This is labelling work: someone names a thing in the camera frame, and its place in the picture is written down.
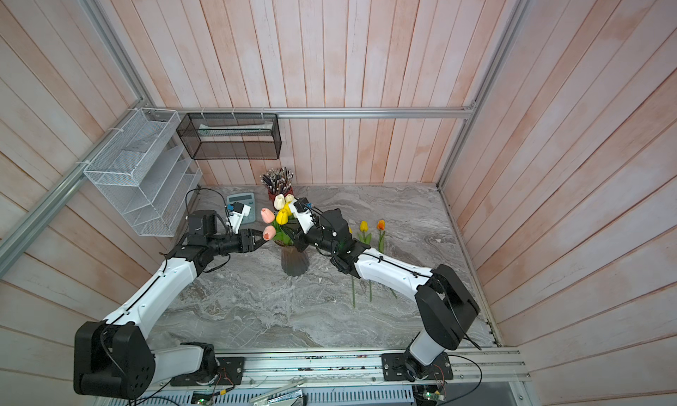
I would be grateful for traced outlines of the orange yellow tulip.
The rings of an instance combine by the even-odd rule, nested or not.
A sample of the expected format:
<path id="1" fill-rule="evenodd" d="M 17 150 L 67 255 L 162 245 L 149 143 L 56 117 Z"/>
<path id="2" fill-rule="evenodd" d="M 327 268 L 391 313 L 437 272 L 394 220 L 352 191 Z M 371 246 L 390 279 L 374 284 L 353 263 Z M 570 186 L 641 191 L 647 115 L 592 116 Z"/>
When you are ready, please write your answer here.
<path id="1" fill-rule="evenodd" d="M 377 249 L 381 254 L 385 253 L 385 235 L 386 235 L 386 222 L 381 219 L 377 223 L 377 230 L 378 230 L 378 245 Z"/>

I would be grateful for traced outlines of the dark ribbed glass vase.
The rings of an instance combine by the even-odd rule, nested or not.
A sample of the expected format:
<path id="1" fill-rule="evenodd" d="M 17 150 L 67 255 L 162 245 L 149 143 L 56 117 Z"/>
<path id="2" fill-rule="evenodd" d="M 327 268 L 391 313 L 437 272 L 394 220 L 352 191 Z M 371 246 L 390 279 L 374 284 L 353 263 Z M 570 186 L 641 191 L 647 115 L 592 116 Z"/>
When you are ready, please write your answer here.
<path id="1" fill-rule="evenodd" d="M 295 247 L 281 247 L 280 261 L 283 272 L 289 277 L 301 277 L 310 267 L 310 259 L 305 252 Z"/>

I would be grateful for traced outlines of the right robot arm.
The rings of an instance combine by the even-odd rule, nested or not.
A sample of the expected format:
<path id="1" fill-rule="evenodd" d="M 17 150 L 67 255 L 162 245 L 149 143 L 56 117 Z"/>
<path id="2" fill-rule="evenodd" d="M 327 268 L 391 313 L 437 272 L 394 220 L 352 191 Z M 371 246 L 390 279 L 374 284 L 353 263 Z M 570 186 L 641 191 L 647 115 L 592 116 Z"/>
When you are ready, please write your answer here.
<path id="1" fill-rule="evenodd" d="M 339 272 L 382 284 L 418 307 L 423 330 L 404 352 L 382 356 L 384 379 L 427 379 L 435 362 L 466 339 L 481 309 L 453 268 L 420 267 L 380 253 L 352 236 L 339 209 L 320 212 L 303 200 L 288 209 L 295 222 L 283 231 L 298 251 L 315 247 Z"/>

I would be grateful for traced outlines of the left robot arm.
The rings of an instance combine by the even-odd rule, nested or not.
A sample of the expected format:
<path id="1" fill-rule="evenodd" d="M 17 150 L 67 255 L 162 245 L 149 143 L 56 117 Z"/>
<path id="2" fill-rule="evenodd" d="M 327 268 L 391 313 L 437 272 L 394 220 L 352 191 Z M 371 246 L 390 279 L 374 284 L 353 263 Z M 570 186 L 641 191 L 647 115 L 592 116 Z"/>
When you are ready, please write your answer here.
<path id="1" fill-rule="evenodd" d="M 211 344 L 192 342 L 154 351 L 147 338 L 155 323 L 184 288 L 213 271 L 217 256 L 247 254 L 273 239 L 276 231 L 243 229 L 247 205 L 226 208 L 227 215 L 198 210 L 187 217 L 182 238 L 160 268 L 126 302 L 101 321 L 88 321 L 74 340 L 73 387 L 78 395 L 136 400 L 153 384 L 183 380 L 215 382 L 219 362 Z"/>

